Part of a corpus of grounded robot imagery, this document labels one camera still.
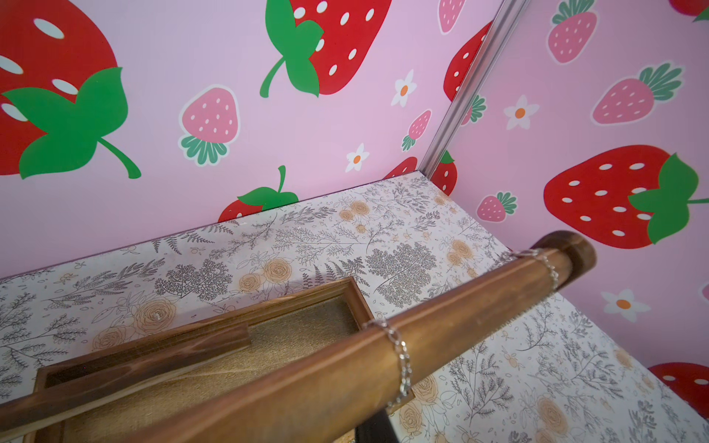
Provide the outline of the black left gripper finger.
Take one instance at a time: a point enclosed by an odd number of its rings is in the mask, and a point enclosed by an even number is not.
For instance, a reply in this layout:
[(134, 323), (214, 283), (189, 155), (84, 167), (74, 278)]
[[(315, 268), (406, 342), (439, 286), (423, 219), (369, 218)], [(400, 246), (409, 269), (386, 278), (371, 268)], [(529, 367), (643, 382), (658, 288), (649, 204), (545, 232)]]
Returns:
[(356, 427), (355, 443), (399, 443), (386, 411), (375, 413)]

